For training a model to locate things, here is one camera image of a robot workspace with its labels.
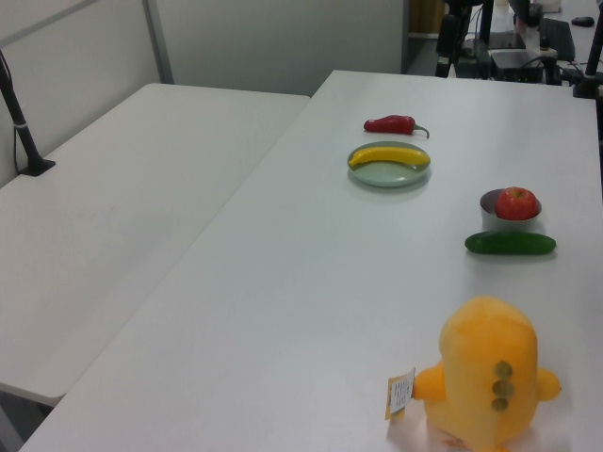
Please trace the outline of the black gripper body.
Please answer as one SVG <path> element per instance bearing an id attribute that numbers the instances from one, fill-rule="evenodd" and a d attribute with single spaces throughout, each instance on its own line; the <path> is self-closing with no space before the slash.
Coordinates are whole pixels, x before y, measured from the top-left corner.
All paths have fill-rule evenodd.
<path id="1" fill-rule="evenodd" d="M 464 38 L 466 17 L 464 15 L 446 14 L 442 18 L 437 54 L 439 56 L 452 56 Z"/>

